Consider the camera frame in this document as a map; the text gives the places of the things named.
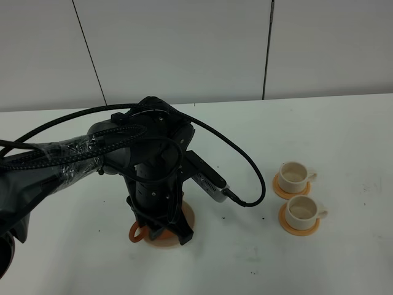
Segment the orange round base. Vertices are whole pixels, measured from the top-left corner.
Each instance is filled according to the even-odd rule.
[[[280,211],[278,212],[278,221],[280,222],[280,225],[282,226],[283,229],[285,229],[288,233],[292,235],[298,235],[300,237],[305,237],[307,235],[312,235],[315,233],[318,228],[319,228],[319,223],[320,220],[317,218],[317,221],[315,222],[315,225],[307,230],[297,230],[291,227],[288,222],[285,220],[285,210],[287,208],[287,204],[283,204],[283,206],[280,208]]]
[[[308,181],[306,188],[304,190],[302,190],[301,192],[297,192],[296,194],[290,194],[288,192],[283,191],[280,188],[280,186],[278,185],[278,174],[276,174],[276,176],[273,178],[273,190],[279,197],[289,200],[290,198],[295,197],[296,195],[308,195],[311,190],[311,184]]]
[[[182,211],[185,220],[187,220],[187,223],[193,229],[195,224],[195,214],[191,206],[185,201],[183,201],[182,204]],[[138,229],[139,229],[139,234],[135,236],[135,233]],[[180,245],[177,235],[175,235],[174,233],[172,233],[167,229],[165,229],[163,233],[155,240],[151,240],[149,237],[149,229],[147,228],[147,226],[139,228],[136,222],[134,222],[133,226],[131,226],[128,237],[130,241],[133,243],[137,243],[141,240],[145,240],[146,243],[158,248],[172,248],[174,246]]]
[[[187,220],[187,223],[193,229],[195,225],[195,214],[191,206],[185,201],[183,201],[182,204],[182,211],[185,220]],[[174,248],[176,246],[180,246],[177,235],[175,235],[174,233],[170,232],[167,229],[165,229],[164,232],[153,241],[150,239],[149,235],[146,235],[144,237],[144,240],[149,245],[157,248]]]

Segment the cup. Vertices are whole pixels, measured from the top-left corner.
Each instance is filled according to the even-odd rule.
[[[307,195],[297,195],[287,202],[285,220],[296,230],[312,228],[317,218],[325,218],[327,209]]]
[[[307,181],[313,181],[316,177],[315,170],[298,162],[286,162],[278,171],[278,185],[285,192],[297,194],[306,188]]]

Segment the orange plate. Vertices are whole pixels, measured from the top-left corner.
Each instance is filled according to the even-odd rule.
[[[280,225],[282,226],[283,229],[285,229],[288,233],[292,235],[298,235],[301,237],[305,237],[307,235],[312,235],[318,230],[320,220],[317,218],[317,221],[315,222],[314,226],[310,229],[307,230],[297,230],[294,229],[293,227],[290,227],[288,222],[285,220],[285,209],[287,208],[287,203],[283,204],[283,206],[280,208],[280,211],[278,212],[278,221],[280,222]]]
[[[297,192],[296,194],[290,194],[288,192],[284,192],[280,188],[280,186],[278,185],[278,174],[276,174],[276,176],[273,178],[273,190],[278,196],[282,197],[283,199],[289,200],[290,198],[295,197],[296,195],[308,195],[308,193],[311,190],[311,184],[308,181],[306,188],[304,190],[302,190],[301,192]]]
[[[191,206],[186,201],[183,201],[182,211],[185,216],[185,220],[187,220],[187,223],[193,229],[195,224],[195,214]],[[180,246],[177,235],[167,229],[165,229],[164,232],[154,241],[150,239],[149,234],[145,235],[143,239],[146,243],[155,248],[174,248]]]

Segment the table surface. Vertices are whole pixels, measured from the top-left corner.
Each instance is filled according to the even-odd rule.
[[[0,281],[7,295],[70,294],[392,294],[393,95],[183,104],[242,147],[267,184],[265,200],[242,208],[216,203],[192,180],[185,199],[196,215],[193,239],[159,250],[133,244],[134,222],[119,176],[90,175],[46,198],[31,215]],[[1,113],[0,138],[15,140],[75,110]],[[31,142],[83,135],[112,112],[66,122]],[[197,152],[244,200],[260,194],[244,159],[196,128]],[[278,223],[284,200],[271,181],[296,160],[317,170],[311,195],[329,215],[309,237]]]

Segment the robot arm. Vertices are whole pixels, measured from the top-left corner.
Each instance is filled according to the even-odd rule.
[[[140,227],[147,226],[150,238],[165,229],[175,233],[181,245],[193,235],[181,210],[182,183],[193,178],[214,200],[230,197],[239,205],[251,207],[265,195],[265,184],[252,160],[220,133],[156,97],[147,97],[127,113],[94,124],[85,136],[59,143],[30,144],[33,151],[4,157],[0,152],[0,277],[14,255],[14,239],[27,238],[29,214],[46,196],[62,190],[87,175],[122,175]],[[79,112],[81,116],[97,109]],[[15,143],[65,119],[38,127]],[[187,151],[194,128],[201,125],[240,152],[260,176],[262,195],[254,203],[241,201],[226,181],[193,151]]]

